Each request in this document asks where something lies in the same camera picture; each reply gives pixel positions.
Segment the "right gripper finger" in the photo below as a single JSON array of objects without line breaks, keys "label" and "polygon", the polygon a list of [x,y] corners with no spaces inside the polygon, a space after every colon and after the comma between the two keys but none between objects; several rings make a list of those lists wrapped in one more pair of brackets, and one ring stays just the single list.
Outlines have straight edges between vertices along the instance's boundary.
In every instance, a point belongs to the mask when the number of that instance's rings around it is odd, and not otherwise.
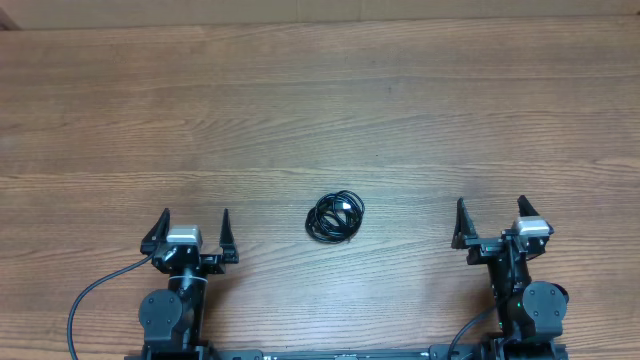
[{"label": "right gripper finger", "polygon": [[456,203],[456,223],[451,241],[452,249],[469,249],[478,244],[479,236],[471,217],[464,203],[464,198],[460,197]]},{"label": "right gripper finger", "polygon": [[535,210],[535,208],[532,206],[525,195],[520,195],[518,197],[517,204],[520,217],[532,217],[539,215],[539,213]]}]

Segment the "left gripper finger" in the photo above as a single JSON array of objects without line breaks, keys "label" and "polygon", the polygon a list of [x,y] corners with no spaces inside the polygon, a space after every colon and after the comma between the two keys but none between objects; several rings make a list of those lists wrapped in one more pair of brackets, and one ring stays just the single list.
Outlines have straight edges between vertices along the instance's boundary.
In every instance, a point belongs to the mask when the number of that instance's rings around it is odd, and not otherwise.
[{"label": "left gripper finger", "polygon": [[170,210],[165,208],[157,222],[141,240],[140,252],[142,254],[153,254],[158,246],[166,241],[169,227]]},{"label": "left gripper finger", "polygon": [[231,229],[229,211],[227,208],[224,209],[223,213],[219,246],[222,249],[222,258],[225,264],[239,263],[239,253],[235,244],[234,235]]}]

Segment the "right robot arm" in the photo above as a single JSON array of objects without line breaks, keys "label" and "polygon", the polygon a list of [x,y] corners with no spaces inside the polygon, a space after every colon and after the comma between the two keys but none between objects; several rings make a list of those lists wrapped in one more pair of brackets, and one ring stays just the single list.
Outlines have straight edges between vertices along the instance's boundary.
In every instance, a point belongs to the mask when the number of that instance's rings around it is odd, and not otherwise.
[{"label": "right robot arm", "polygon": [[[524,196],[517,199],[519,216],[497,237],[477,233],[464,199],[456,204],[451,247],[466,250],[469,265],[485,265],[495,304],[459,330],[448,346],[448,359],[566,359],[563,334],[569,303],[567,290],[546,281],[534,281],[528,262],[543,255],[554,229]],[[470,347],[459,344],[467,331],[496,314],[500,330]]]}]

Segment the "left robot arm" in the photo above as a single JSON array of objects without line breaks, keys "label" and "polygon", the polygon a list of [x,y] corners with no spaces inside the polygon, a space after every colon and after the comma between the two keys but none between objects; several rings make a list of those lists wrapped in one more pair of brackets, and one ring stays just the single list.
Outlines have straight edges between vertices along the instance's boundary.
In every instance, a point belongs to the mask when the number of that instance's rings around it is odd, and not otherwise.
[{"label": "left robot arm", "polygon": [[138,317],[144,330],[143,359],[218,359],[214,345],[201,338],[208,277],[223,275],[239,262],[228,212],[223,213],[218,254],[202,251],[202,233],[196,225],[170,224],[164,209],[141,241],[140,252],[169,276],[165,289],[149,293]]}]

